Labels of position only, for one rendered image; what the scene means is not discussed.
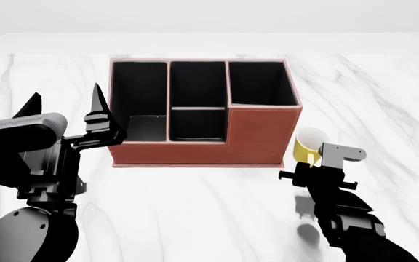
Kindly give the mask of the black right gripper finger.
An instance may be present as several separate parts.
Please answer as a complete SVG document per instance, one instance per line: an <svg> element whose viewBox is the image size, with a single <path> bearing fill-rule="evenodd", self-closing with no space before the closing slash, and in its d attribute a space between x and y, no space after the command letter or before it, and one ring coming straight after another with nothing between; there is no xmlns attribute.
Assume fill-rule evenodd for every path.
<svg viewBox="0 0 419 262"><path fill-rule="evenodd" d="M315 166L309 163L298 162L295 167L295 174L309 174L315 171Z"/></svg>

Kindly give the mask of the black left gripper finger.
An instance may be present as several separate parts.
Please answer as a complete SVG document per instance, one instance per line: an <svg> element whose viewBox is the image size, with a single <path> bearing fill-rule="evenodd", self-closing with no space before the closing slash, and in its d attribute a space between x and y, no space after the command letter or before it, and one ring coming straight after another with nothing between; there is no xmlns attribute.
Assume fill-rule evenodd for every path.
<svg viewBox="0 0 419 262"><path fill-rule="evenodd" d="M35 92L24 106L13 116L13 119L41 114L41 96Z"/></svg>
<svg viewBox="0 0 419 262"><path fill-rule="evenodd" d="M114 119L99 84L95 83L92 93L91 111L84 117L86 136L104 142L122 142L127 133Z"/></svg>

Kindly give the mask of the yellow and white mug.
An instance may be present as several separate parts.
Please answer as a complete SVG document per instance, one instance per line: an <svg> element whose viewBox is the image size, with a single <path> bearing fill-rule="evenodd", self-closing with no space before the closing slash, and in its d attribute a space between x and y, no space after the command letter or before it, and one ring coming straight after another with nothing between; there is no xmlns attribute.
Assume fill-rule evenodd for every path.
<svg viewBox="0 0 419 262"><path fill-rule="evenodd" d="M295 136L293 157L296 162L308 163L310 167L319 161L319 148L329 140L326 133L319 128L301 128Z"/></svg>

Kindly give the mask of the brown leather desk caddy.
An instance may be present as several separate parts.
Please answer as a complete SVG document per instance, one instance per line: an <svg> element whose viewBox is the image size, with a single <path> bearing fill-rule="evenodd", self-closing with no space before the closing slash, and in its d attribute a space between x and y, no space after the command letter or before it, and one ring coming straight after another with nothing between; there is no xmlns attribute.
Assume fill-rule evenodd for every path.
<svg viewBox="0 0 419 262"><path fill-rule="evenodd" d="M114 58L115 167L281 167L302 111L283 59Z"/></svg>

